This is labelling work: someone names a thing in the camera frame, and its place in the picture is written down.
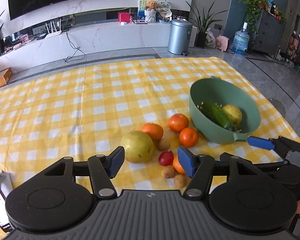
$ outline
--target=yellow checkered tablecloth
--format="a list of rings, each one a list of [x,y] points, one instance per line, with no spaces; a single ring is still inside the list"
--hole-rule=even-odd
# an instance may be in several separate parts
[[[233,83],[255,101],[262,122],[254,136],[282,135],[300,142],[271,103],[223,60],[138,60],[76,69],[0,91],[0,170],[10,172],[16,187],[63,156],[85,161],[96,153],[107,155],[122,135],[140,130],[146,122],[163,127],[176,153],[178,135],[169,130],[168,118],[175,113],[190,118],[190,87],[210,76]],[[191,150],[215,158],[228,152],[254,163],[278,158],[245,142],[218,145],[202,136]],[[112,180],[116,189],[173,189],[172,179],[161,177],[158,154],[148,163],[125,161]],[[213,185],[223,181],[216,178]],[[77,182],[91,190],[89,180]]]

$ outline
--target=orange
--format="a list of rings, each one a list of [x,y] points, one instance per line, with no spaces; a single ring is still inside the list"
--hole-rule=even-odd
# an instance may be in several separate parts
[[[154,141],[159,141],[163,136],[163,128],[155,123],[144,124],[141,131],[149,135]]]
[[[175,168],[175,170],[180,173],[180,174],[186,174],[186,172],[184,171],[183,167],[181,166],[181,164],[178,161],[178,156],[175,155],[173,158],[173,163],[172,166]]]
[[[199,140],[199,134],[195,129],[192,128],[184,128],[179,134],[180,144],[190,148],[195,146]]]
[[[183,114],[174,114],[169,118],[168,126],[174,132],[181,132],[184,128],[188,127],[189,120]]]

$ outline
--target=gray tile floor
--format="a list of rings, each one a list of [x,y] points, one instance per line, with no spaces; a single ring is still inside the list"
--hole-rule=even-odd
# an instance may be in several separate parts
[[[274,98],[280,101],[286,111],[286,120],[300,136],[300,73],[289,65],[269,62],[263,55],[238,55],[221,52],[218,49],[189,48],[189,57],[219,57],[229,63],[249,80],[266,98]],[[123,49],[115,51],[98,52],[88,54],[85,57],[78,54],[75,60],[55,62],[40,65],[12,76],[7,86],[15,86],[29,80],[52,75],[85,66],[103,63],[152,59],[183,57],[168,52],[167,48],[139,48]]]

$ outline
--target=cherry tomato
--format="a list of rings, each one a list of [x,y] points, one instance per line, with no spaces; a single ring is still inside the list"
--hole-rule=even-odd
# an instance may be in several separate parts
[[[172,151],[162,152],[159,156],[159,163],[161,166],[168,166],[173,163],[173,153]]]

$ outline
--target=plastic bag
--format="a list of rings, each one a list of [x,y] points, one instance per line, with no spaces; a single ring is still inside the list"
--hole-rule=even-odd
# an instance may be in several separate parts
[[[210,48],[216,47],[216,38],[213,36],[213,33],[210,31],[210,28],[206,31],[206,43],[205,45]]]

